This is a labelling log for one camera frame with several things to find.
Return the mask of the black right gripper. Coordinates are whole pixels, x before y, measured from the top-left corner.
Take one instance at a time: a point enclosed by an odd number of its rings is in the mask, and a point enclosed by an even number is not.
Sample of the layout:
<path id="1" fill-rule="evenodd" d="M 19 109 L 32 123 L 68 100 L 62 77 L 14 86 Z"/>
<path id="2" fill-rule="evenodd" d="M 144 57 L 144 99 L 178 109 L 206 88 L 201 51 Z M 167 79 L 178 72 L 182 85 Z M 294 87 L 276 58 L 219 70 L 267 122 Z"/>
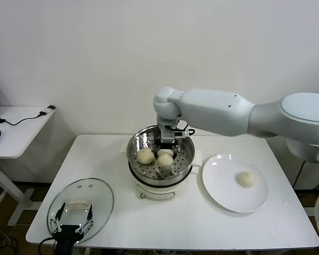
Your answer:
<path id="1" fill-rule="evenodd" d="M 173 152 L 173 160 L 176 159 L 177 155 L 180 152 L 180 148 L 178 146 L 178 141 L 175 140 L 173 143 L 163 143 L 161 140 L 155 140 L 154 145 L 152 147 L 152 152 L 154 154 L 155 159 L 158 158 L 158 152 L 160 149 L 168 149 Z"/>

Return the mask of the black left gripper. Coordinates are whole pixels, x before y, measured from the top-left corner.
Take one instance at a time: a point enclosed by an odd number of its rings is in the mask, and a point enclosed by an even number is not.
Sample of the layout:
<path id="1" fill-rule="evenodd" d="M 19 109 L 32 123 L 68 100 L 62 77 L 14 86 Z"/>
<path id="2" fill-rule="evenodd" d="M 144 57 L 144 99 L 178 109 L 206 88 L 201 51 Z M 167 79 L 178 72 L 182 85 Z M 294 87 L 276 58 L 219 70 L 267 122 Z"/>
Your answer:
<path id="1" fill-rule="evenodd" d="M 56 241 L 55 255 L 71 255 L 75 243 L 83 239 L 83 235 L 93 227 L 93 205 L 90 205 L 86 222 L 79 225 L 62 225 L 60 223 L 66 203 L 64 202 L 56 214 L 49 218 L 51 234 Z"/>

